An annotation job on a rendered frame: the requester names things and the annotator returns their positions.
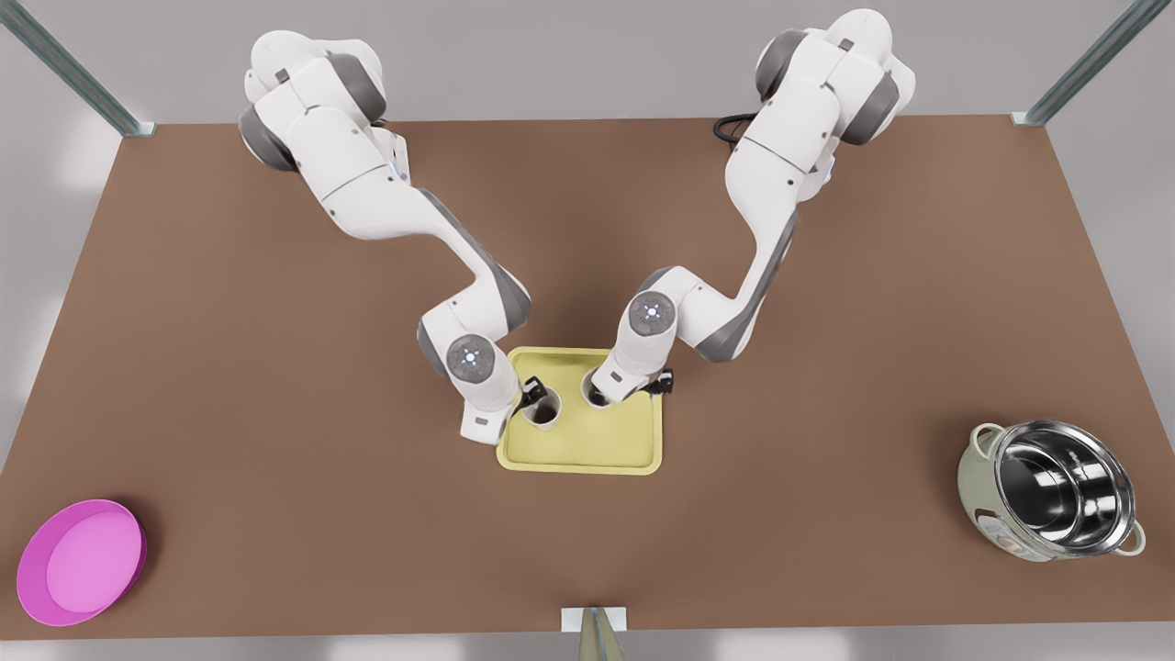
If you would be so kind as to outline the white IKEA cup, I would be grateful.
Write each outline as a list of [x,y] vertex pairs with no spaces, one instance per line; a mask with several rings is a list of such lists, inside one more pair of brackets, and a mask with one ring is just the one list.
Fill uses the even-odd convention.
[[615,405],[617,402],[609,400],[605,394],[600,393],[600,390],[596,387],[593,382],[593,376],[599,371],[599,365],[588,369],[580,382],[579,392],[584,402],[588,402],[588,406],[593,410],[606,410]]
[[563,402],[553,387],[546,387],[544,393],[529,406],[521,410],[525,421],[538,431],[552,431],[560,418]]

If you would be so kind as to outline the yellow rectangular tray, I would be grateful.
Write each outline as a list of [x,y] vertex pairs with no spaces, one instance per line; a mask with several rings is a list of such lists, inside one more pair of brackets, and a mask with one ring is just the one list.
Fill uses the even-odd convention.
[[524,414],[509,421],[497,446],[504,468],[597,475],[650,475],[663,457],[659,394],[639,392],[607,409],[595,409],[582,382],[606,359],[606,350],[516,348],[508,358],[516,371],[536,376],[560,397],[553,426],[542,430]]

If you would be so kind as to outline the steel pot with pale shell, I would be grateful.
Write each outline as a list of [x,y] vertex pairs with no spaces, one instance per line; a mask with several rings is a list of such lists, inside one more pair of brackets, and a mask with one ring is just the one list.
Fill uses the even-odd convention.
[[1023,561],[1139,557],[1147,547],[1124,465],[1075,424],[978,424],[956,492],[975,528]]

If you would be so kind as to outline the pink round bowl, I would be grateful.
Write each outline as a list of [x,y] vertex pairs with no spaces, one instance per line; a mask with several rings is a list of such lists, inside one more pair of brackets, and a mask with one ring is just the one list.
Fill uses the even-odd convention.
[[137,581],[147,537],[136,515],[113,499],[83,499],[51,515],[18,560],[22,611],[51,627],[83,623],[108,611]]

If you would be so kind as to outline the silver frame post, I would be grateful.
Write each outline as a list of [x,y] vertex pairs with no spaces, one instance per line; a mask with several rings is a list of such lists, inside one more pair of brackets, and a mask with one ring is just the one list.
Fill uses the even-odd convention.
[[583,607],[560,611],[560,632],[576,633],[578,661],[626,661],[617,632],[627,630],[625,607]]
[[1090,47],[1079,56],[1068,70],[1045,92],[1028,110],[1012,112],[1012,124],[1018,127],[1045,127],[1069,104],[1079,92],[1092,83],[1104,67],[1115,59],[1124,46],[1137,38],[1171,0],[1133,0],[1133,4],[1100,34]]
[[32,50],[48,70],[62,79],[122,139],[147,139],[154,135],[155,122],[135,119],[18,0],[0,0],[0,25],[27,50]]

